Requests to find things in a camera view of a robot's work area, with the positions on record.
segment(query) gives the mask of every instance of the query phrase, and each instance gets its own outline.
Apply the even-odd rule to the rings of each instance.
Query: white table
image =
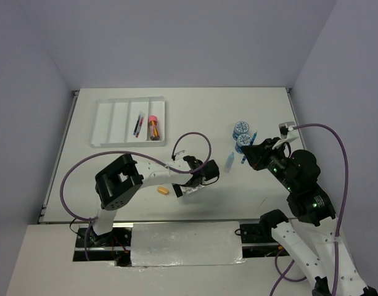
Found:
[[[279,277],[274,258],[223,266],[116,268],[110,262],[72,262],[75,235],[67,225],[27,228],[7,296],[153,295],[267,296]],[[279,260],[281,269],[289,257]],[[291,278],[302,277],[293,265]],[[283,280],[274,296],[309,296],[307,281]]]
[[[59,188],[64,174],[76,162],[97,152],[116,150],[94,149],[89,145],[96,101],[146,96],[165,98],[166,145],[134,147],[130,150],[168,161],[173,144],[180,135],[200,131],[212,143],[212,159],[219,165],[221,176],[216,184],[180,198],[176,198],[171,186],[166,186],[171,191],[167,196],[157,193],[155,187],[141,189],[127,206],[118,211],[117,221],[246,220],[259,218],[275,208],[292,217],[286,202],[288,192],[268,171],[256,172],[247,162],[241,165],[242,155],[235,152],[232,138],[234,124],[239,120],[248,122],[252,132],[258,130],[255,144],[265,138],[279,136],[280,123],[295,121],[284,88],[128,88],[81,89],[43,222],[72,219],[60,204]],[[292,144],[293,150],[302,148],[300,139]],[[180,149],[202,160],[208,152],[205,141],[197,136],[182,140]],[[223,167],[231,152],[235,153],[236,159],[230,173],[226,174]],[[95,158],[71,175],[66,183],[65,198],[73,212],[87,217],[96,214],[98,195],[94,190],[94,177],[117,157],[108,155]]]

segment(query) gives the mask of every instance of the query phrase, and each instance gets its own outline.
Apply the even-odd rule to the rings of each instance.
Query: small bottle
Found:
[[[231,166],[232,166],[232,163],[234,162],[234,153],[231,152],[230,155],[228,155],[228,158],[227,158],[227,161],[226,161],[226,164],[224,165],[224,171],[226,173],[229,173],[230,172],[230,169],[231,169]]]
[[[150,140],[151,141],[159,141],[160,140],[160,133],[158,132],[157,128],[157,117],[154,115],[149,116],[149,132],[150,132]]]

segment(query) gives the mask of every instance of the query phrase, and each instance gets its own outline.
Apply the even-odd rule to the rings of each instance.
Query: white tray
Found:
[[[96,102],[90,146],[101,147],[155,147],[165,145],[164,97],[132,97],[103,99]],[[138,114],[145,114],[141,132],[135,137],[134,129]],[[155,115],[160,132],[159,141],[151,141],[147,119]]]

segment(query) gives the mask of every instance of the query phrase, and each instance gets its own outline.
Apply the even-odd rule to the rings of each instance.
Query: blue object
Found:
[[[244,154],[240,149],[242,146],[249,146],[252,138],[248,134],[240,134],[236,142],[236,151],[240,154]]]
[[[231,152],[231,154],[228,155],[228,158],[227,158],[226,164],[224,165],[224,171],[225,171],[226,173],[229,173],[229,172],[230,172],[230,168],[231,168],[233,162],[234,162],[234,153]]]
[[[238,121],[232,131],[232,137],[234,140],[238,139],[240,134],[246,134],[249,131],[249,125],[244,121]]]
[[[138,114],[137,123],[135,124],[134,136],[137,134],[138,124],[139,124],[140,121],[141,121],[141,112]]]
[[[250,141],[250,145],[249,146],[253,145],[253,143],[256,140],[256,137],[257,137],[257,131],[255,131],[255,133],[253,134],[253,137],[252,137],[252,140]],[[245,160],[246,160],[246,156],[244,156],[240,162],[241,163],[245,163]]]

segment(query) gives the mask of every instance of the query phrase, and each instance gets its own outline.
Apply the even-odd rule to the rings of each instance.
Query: pink cap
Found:
[[[151,122],[151,121],[156,121],[157,122],[157,117],[154,116],[154,115],[149,116],[148,122]]]

